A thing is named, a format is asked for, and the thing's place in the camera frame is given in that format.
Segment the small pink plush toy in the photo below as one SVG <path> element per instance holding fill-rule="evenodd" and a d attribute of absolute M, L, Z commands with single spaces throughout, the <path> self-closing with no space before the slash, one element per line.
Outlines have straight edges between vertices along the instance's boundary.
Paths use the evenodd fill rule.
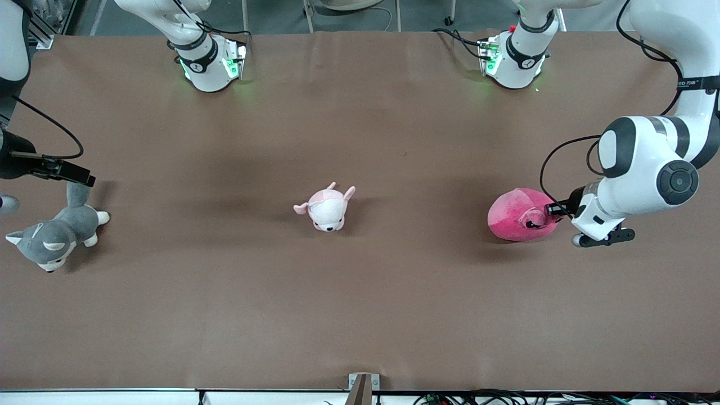
<path fill-rule="evenodd" d="M 333 188 L 335 182 L 313 194 L 308 202 L 293 207 L 300 215 L 308 214 L 315 229 L 319 231 L 340 231 L 345 225 L 345 211 L 348 209 L 350 197 L 355 194 L 355 187 L 348 188 L 345 195 Z"/>
<path fill-rule="evenodd" d="M 543 192 L 516 188 L 492 204 L 487 213 L 490 230 L 500 239 L 527 242 L 551 233 L 559 216 L 547 215 L 545 205 L 552 203 Z"/>

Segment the table surface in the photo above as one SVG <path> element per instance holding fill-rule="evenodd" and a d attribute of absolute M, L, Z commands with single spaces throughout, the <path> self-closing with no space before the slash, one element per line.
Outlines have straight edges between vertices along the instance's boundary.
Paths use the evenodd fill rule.
<path fill-rule="evenodd" d="M 720 166 L 637 238 L 507 244 L 487 209 L 537 187 L 562 141 L 653 115 L 674 73 L 615 33 L 559 33 L 527 89 L 480 76 L 431 33 L 258 36 L 243 82 L 203 94 L 162 37 L 58 37 L 22 96 L 84 142 L 99 243 L 45 274 L 0 244 L 0 386 L 714 391 L 720 380 Z M 19 107 L 10 130 L 72 152 Z M 589 144 L 548 166 L 592 181 Z M 292 206 L 353 185 L 347 225 Z M 52 218 L 64 184 L 2 183 L 4 233 Z"/>

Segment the gray floor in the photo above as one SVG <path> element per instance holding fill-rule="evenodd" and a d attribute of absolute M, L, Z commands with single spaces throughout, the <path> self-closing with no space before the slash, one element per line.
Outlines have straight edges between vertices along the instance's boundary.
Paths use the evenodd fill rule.
<path fill-rule="evenodd" d="M 160 35 L 152 25 L 135 15 L 122 11 L 114 0 L 80 0 L 78 23 L 74 35 Z M 320 6 L 313 17 L 317 31 L 383 30 L 388 23 L 387 13 L 367 9 L 351 14 L 339 14 Z M 623 0 L 605 0 L 587 9 L 565 9 L 564 18 L 569 31 L 613 31 Z M 395 0 L 383 0 L 378 6 L 392 14 L 389 30 L 396 30 Z M 400 0 L 403 31 L 430 31 L 445 27 L 450 14 L 451 0 Z M 516 24 L 517 7 L 511 0 L 457 0 L 455 22 L 451 29 L 472 32 L 485 28 L 506 29 Z M 200 16 L 221 30 L 242 30 L 243 12 L 240 0 L 214 0 Z M 248 0 L 249 29 L 253 34 L 302 34 L 309 32 L 302 14 L 302 0 Z M 10 117 L 14 102 L 0 99 L 0 114 Z"/>

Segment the stuffed animal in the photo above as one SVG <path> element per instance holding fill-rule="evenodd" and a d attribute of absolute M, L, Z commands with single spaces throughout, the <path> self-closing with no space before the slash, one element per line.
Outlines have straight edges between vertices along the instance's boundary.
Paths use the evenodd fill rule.
<path fill-rule="evenodd" d="M 310 200 L 302 205 L 295 205 L 295 212 L 300 215 L 308 214 L 315 229 L 323 232 L 340 231 L 345 226 L 345 211 L 348 201 L 355 194 L 355 187 L 350 187 L 343 193 L 333 190 L 335 182 L 328 188 L 318 191 Z"/>
<path fill-rule="evenodd" d="M 26 258 L 46 272 L 53 272 L 65 264 L 78 244 L 94 246 L 97 227 L 110 221 L 108 213 L 85 205 L 90 196 L 89 187 L 68 182 L 67 195 L 68 206 L 51 221 L 5 236 Z"/>
<path fill-rule="evenodd" d="M 545 205 L 552 203 L 543 192 L 516 188 L 501 195 L 487 213 L 490 230 L 500 239 L 527 242 L 551 233 L 560 220 L 547 215 Z"/>
<path fill-rule="evenodd" d="M 20 208 L 20 201 L 17 198 L 7 194 L 0 194 L 0 214 L 12 214 L 18 208 Z"/>

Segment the pink round plush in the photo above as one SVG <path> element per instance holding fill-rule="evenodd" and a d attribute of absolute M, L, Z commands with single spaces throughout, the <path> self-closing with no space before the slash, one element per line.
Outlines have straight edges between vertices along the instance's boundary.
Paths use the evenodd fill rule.
<path fill-rule="evenodd" d="M 507 192 L 492 204 L 487 213 L 490 230 L 500 239 L 527 242 L 541 238 L 557 227 L 556 216 L 546 214 L 545 205 L 552 203 L 543 192 L 516 188 Z M 532 222 L 539 228 L 528 228 Z"/>

